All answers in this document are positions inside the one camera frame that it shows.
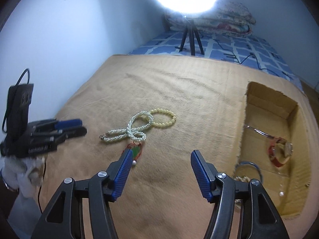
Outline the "white gloved hand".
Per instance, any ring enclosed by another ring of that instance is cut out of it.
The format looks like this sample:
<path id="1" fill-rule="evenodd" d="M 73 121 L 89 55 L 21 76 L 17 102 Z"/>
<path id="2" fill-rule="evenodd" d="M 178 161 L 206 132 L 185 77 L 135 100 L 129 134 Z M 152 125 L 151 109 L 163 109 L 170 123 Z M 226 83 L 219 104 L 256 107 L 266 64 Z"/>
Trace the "white gloved hand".
<path id="1" fill-rule="evenodd" d="M 19 192 L 25 198 L 35 197 L 43 183 L 45 157 L 3 157 L 1 176 L 9 190 Z"/>

